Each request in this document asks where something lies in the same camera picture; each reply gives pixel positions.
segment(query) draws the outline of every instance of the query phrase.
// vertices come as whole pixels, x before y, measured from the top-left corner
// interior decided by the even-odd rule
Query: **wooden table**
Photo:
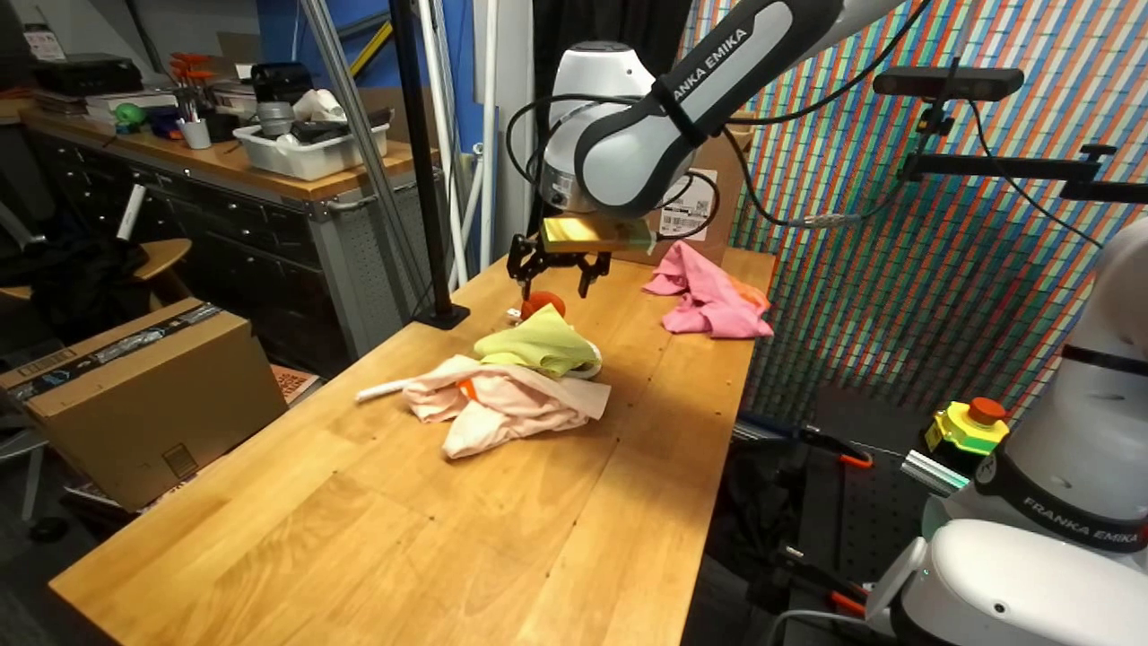
[[[445,423],[351,403],[498,330],[495,266],[461,328],[406,328],[50,589],[123,641],[677,641],[753,344],[671,336],[646,276],[536,278],[605,356],[597,423],[445,461]]]

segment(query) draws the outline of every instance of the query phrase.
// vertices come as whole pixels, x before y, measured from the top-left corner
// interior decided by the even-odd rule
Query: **drawer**
[[[198,298],[249,318],[272,361],[334,375],[351,361],[321,274],[198,238],[181,278]]]
[[[318,250],[312,225],[298,210],[265,207],[265,225],[272,228],[276,253],[318,268]]]
[[[181,188],[170,189],[167,202],[187,233],[206,233],[259,250],[276,250],[259,202],[218,202],[210,189],[188,195]]]
[[[81,159],[70,144],[28,137],[42,176],[59,189],[66,203],[77,203],[77,195],[88,189]]]
[[[113,179],[123,188],[133,188],[133,172],[129,172],[125,159],[111,159],[111,153],[100,153],[100,149],[88,149],[88,147],[75,147],[75,159],[88,176],[107,176],[107,179]]]
[[[133,239],[162,239],[162,238],[187,238],[180,220],[170,216],[167,202],[145,189]]]
[[[123,197],[123,202],[133,195],[133,176],[125,167],[113,172],[95,166],[95,167],[86,167],[81,176],[86,176],[86,188],[95,195]]]
[[[113,238],[123,220],[123,202],[100,197],[95,189],[77,189],[77,203],[70,210],[77,225]]]

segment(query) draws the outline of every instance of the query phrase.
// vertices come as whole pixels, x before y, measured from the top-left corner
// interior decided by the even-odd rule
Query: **cardboard box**
[[[0,373],[0,390],[125,509],[286,408],[246,318],[194,298]]]
[[[753,134],[744,125],[731,130],[736,144],[744,149]],[[706,172],[717,183],[717,210],[715,222],[706,228],[699,228],[688,246],[695,246],[699,253],[706,253],[711,263],[721,266],[721,253],[728,246],[731,238],[731,222],[740,216],[742,203],[742,166],[736,159],[736,149],[728,147],[724,137],[715,137],[699,147],[699,153],[688,166],[692,172]],[[660,233],[688,233],[703,222],[703,207],[699,202],[706,202],[715,189],[706,183],[692,183],[688,195],[695,197],[692,203],[677,207],[673,202],[655,207],[650,216],[650,225]],[[671,246],[673,239],[660,239],[651,253],[646,253],[650,263],[660,263],[660,253]]]

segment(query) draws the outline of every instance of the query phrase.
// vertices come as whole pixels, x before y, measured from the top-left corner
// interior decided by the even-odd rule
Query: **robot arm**
[[[881,573],[865,624],[898,641],[1134,646],[1144,609],[1134,568],[1021,526],[949,520]]]
[[[636,220],[655,207],[683,172],[688,153],[721,134],[724,118],[759,86],[898,2],[908,0],[742,0],[664,79],[650,79],[622,46],[567,49],[554,94],[589,101],[554,101],[546,162],[563,172],[559,195],[570,197],[567,179],[573,179],[578,203],[605,216],[605,222],[578,222],[578,228],[590,228],[578,246],[550,239],[546,225],[542,233],[511,238],[508,276],[532,294],[532,276],[550,266],[578,266],[578,289],[583,294],[594,276],[609,274],[609,250],[615,246],[597,228],[622,228],[609,216]]]
[[[759,86],[902,0],[742,0],[651,91],[573,144],[573,183],[612,216],[646,216],[688,153]]]
[[[1063,367],[949,512],[1102,554],[1148,545],[1148,220],[1103,246]]]

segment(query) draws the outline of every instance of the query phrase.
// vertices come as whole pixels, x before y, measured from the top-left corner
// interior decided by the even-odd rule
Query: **crumpled towel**
[[[671,307],[660,324],[671,335],[711,335],[711,336],[766,336],[776,335],[759,313],[766,307],[764,294],[736,284],[721,266],[699,253],[688,245],[666,246],[650,294],[681,294],[677,307]]]
[[[467,458],[532,435],[554,435],[602,421],[609,383],[550,379],[524,367],[481,367],[453,356],[430,373],[401,379],[420,421],[453,421],[445,458]]]
[[[532,318],[495,330],[472,344],[472,356],[486,367],[527,367],[550,375],[594,369],[602,359],[552,304]]]

